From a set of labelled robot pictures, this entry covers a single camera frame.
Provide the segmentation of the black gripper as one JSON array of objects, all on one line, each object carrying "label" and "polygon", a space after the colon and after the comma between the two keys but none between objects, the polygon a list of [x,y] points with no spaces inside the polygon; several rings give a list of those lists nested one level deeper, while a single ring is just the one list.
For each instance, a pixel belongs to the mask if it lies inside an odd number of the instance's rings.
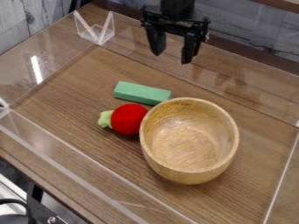
[{"label": "black gripper", "polygon": [[210,19],[196,12],[196,0],[161,0],[158,5],[145,5],[142,26],[155,56],[166,49],[166,34],[185,37],[182,63],[189,64],[198,55],[202,39],[208,38]]}]

